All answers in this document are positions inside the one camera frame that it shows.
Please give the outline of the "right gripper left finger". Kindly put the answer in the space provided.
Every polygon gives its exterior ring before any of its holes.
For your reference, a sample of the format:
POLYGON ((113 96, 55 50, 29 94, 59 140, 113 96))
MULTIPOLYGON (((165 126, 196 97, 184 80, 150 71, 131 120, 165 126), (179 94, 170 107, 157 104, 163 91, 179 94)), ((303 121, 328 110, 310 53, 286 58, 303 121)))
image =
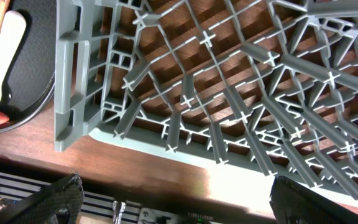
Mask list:
POLYGON ((0 223, 76 223, 83 199, 80 176, 70 174, 0 210, 0 223))

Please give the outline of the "white plastic fork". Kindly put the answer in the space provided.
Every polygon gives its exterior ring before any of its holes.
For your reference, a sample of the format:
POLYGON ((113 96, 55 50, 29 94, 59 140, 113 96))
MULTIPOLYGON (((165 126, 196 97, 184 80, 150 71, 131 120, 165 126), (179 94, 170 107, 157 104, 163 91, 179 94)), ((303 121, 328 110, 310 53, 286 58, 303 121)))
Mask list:
POLYGON ((26 20, 17 11, 8 11, 0 33, 0 102, 2 84, 26 29, 26 20))

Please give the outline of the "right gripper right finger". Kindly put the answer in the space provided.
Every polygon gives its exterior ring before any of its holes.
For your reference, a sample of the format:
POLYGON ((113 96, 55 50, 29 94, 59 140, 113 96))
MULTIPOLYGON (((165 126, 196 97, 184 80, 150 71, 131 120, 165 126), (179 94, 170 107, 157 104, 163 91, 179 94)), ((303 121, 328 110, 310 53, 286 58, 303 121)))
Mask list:
POLYGON ((278 223, 358 224, 358 214, 282 175, 273 182, 270 206, 278 223))

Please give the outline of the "round black serving tray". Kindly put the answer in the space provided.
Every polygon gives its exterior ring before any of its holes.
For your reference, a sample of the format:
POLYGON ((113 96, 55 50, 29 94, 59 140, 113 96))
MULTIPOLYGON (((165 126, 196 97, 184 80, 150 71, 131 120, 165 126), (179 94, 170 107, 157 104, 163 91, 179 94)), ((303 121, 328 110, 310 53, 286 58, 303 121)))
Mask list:
POLYGON ((36 117, 54 91, 56 0, 12 0, 27 26, 2 85, 0 111, 9 121, 0 125, 4 133, 36 117))

